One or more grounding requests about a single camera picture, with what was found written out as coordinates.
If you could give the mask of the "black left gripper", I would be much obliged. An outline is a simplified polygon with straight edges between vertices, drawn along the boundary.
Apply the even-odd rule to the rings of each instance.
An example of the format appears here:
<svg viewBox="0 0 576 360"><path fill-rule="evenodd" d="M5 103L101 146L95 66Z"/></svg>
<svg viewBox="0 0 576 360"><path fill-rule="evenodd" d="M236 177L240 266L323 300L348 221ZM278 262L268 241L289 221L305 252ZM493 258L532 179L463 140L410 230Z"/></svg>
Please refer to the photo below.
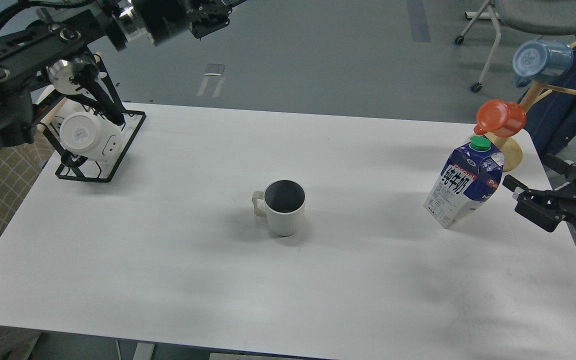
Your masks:
<svg viewBox="0 0 576 360"><path fill-rule="evenodd" d="M190 32L204 38L230 25L233 10L244 0L131 0L138 28L154 46Z"/></svg>

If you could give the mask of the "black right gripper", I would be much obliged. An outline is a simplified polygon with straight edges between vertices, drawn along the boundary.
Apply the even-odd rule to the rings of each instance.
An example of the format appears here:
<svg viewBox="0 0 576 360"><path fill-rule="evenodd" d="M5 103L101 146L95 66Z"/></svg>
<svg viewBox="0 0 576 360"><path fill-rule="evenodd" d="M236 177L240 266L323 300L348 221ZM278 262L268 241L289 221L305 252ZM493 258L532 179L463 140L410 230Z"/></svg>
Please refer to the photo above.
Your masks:
<svg viewBox="0 0 576 360"><path fill-rule="evenodd" d="M542 164L564 176L567 183L554 190L537 190L507 174L502 186L516 195L516 212L545 231L553 232L560 223L571 224L576 230L576 163L546 153Z"/></svg>

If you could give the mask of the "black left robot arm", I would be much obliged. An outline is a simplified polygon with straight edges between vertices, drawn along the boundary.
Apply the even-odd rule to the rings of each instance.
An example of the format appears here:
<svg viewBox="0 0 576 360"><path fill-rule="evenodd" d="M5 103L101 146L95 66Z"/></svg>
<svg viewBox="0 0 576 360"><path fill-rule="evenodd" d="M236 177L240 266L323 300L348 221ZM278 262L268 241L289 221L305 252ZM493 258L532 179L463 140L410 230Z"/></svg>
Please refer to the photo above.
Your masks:
<svg viewBox="0 0 576 360"><path fill-rule="evenodd" d="M0 12L0 150L34 142L41 105L31 93L52 85L89 92L87 107L122 126L121 101L108 95L89 44L108 38L121 51L146 35L158 46L185 31L201 39L230 23L239 0L19 0Z"/></svg>

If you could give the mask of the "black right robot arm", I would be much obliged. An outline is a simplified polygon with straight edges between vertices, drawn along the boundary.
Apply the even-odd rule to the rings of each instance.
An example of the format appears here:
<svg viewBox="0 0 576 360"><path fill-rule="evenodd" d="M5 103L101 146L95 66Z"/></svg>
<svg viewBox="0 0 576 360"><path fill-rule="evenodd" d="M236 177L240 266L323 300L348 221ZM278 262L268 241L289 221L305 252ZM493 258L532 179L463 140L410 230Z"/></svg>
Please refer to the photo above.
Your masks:
<svg viewBox="0 0 576 360"><path fill-rule="evenodd" d="M545 165L563 175L567 183L554 190L537 190L506 175L502 185L513 192L514 210L523 218L552 233L560 223L569 223L576 232L576 163L568 163L548 153Z"/></svg>

